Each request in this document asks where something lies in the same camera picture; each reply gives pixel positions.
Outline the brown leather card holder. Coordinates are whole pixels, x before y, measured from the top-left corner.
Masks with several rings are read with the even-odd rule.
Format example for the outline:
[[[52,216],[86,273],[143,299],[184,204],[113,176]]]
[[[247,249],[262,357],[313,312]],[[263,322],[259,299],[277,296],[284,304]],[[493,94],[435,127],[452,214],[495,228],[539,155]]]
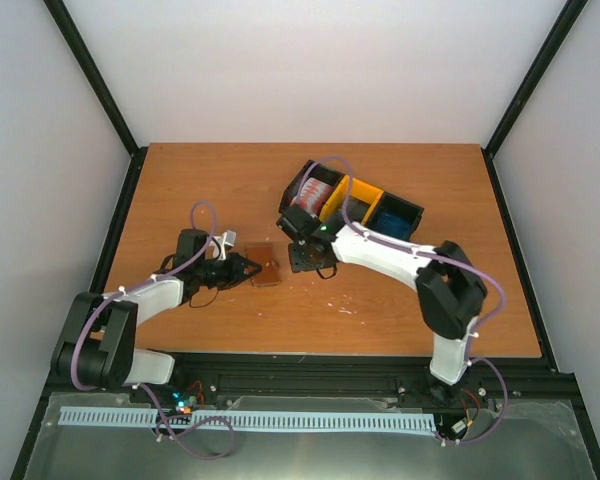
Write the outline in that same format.
[[[251,278],[254,287],[273,287],[281,283],[279,263],[272,243],[250,244],[245,247],[248,260],[257,263],[261,270]]]

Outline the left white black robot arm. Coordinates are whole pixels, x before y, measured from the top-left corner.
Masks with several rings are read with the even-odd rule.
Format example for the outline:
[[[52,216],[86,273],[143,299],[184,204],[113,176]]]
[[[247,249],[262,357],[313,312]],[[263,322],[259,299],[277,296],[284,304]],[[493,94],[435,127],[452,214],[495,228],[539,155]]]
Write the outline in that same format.
[[[259,274],[259,263],[232,250],[235,241],[231,230],[212,236],[185,229],[176,251],[147,280],[76,295],[51,357],[51,374],[82,391],[146,383],[166,402],[181,400],[187,376],[175,369],[172,355],[138,348],[137,327],[190,303],[202,288],[229,290]]]

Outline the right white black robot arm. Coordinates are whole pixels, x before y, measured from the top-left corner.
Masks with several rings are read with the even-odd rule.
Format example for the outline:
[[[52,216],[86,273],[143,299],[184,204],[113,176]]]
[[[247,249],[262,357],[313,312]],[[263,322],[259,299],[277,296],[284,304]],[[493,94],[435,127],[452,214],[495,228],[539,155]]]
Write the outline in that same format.
[[[460,382],[471,365],[470,345],[477,336],[487,289],[458,245],[418,245],[358,222],[340,229],[320,223],[300,229],[280,221],[278,228],[298,245],[314,247],[329,259],[364,267],[413,289],[433,333],[430,374],[448,386]]]

